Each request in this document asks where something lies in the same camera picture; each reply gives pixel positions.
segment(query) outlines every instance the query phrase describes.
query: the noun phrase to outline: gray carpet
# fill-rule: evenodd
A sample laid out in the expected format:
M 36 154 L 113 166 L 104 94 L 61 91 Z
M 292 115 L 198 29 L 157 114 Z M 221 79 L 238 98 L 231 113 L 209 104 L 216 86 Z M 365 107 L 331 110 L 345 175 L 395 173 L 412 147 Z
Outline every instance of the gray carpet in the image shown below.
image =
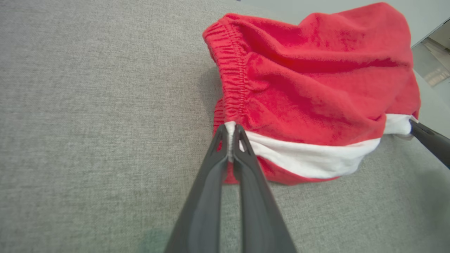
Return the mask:
M 0 252 L 162 252 L 212 136 L 201 33 L 237 1 L 0 1 Z M 450 173 L 383 137 L 353 175 L 271 184 L 299 252 L 447 252 Z M 240 251 L 225 186 L 222 252 Z

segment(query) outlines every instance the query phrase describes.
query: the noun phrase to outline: garment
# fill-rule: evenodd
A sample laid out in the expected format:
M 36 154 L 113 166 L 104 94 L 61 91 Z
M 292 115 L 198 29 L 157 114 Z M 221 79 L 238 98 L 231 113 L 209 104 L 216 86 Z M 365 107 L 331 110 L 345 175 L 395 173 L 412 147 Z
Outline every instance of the garment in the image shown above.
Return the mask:
M 383 134 L 407 135 L 419 116 L 409 28 L 388 4 L 298 26 L 227 14 L 203 37 L 223 86 L 214 129 L 241 124 L 268 180 L 351 174 Z M 225 182 L 237 182 L 231 171 Z

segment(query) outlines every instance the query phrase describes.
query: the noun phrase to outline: white stripe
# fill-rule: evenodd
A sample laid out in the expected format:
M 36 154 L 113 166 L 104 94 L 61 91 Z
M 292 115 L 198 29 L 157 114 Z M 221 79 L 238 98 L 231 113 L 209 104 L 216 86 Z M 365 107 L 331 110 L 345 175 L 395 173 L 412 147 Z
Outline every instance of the white stripe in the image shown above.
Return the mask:
M 229 162 L 233 162 L 234 161 L 234 157 L 233 157 L 233 133 L 234 133 L 234 128 L 236 126 L 236 122 L 234 121 L 228 121 L 225 123 L 225 128 L 228 132 L 228 161 Z
M 386 116 L 385 134 L 407 135 L 410 133 L 410 115 L 387 114 Z M 227 122 L 225 125 L 232 136 L 235 123 Z M 326 146 L 281 141 L 250 131 L 246 131 L 246 134 L 257 156 L 296 175 L 320 179 L 355 172 L 362 158 L 380 143 L 380 138 L 377 138 L 346 146 Z
M 408 135 L 411 133 L 411 115 L 406 114 L 386 114 L 386 126 L 383 134 Z

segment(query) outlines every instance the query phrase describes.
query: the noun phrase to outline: red fabric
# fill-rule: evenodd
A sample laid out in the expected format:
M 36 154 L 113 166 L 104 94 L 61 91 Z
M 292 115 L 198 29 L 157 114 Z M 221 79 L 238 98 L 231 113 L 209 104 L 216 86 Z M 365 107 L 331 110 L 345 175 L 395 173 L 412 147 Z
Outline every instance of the red fabric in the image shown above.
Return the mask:
M 409 28 L 388 4 L 314 13 L 298 26 L 227 14 L 203 37 L 223 85 L 215 129 L 235 121 L 278 140 L 343 146 L 381 137 L 386 113 L 418 117 Z M 305 181 L 261 165 L 270 180 Z

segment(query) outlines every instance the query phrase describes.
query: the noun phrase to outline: cloth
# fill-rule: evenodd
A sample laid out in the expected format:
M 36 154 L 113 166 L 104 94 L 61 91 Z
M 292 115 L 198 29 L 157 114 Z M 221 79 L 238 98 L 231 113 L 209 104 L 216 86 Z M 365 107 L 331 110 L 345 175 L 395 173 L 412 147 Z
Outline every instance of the cloth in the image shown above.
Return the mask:
M 269 180 L 353 173 L 383 134 L 409 134 L 419 116 L 408 24 L 388 4 L 298 26 L 227 14 L 203 37 L 223 85 L 214 128 L 243 125 Z
M 3 1 L 0 252 L 164 252 L 221 95 L 202 32 L 226 13 L 298 24 L 310 8 L 292 18 L 224 0 Z M 421 122 L 450 118 L 417 79 Z M 269 186 L 298 252 L 450 248 L 450 171 L 416 139 L 384 136 L 351 176 Z M 239 203 L 225 185 L 223 253 L 242 249 Z

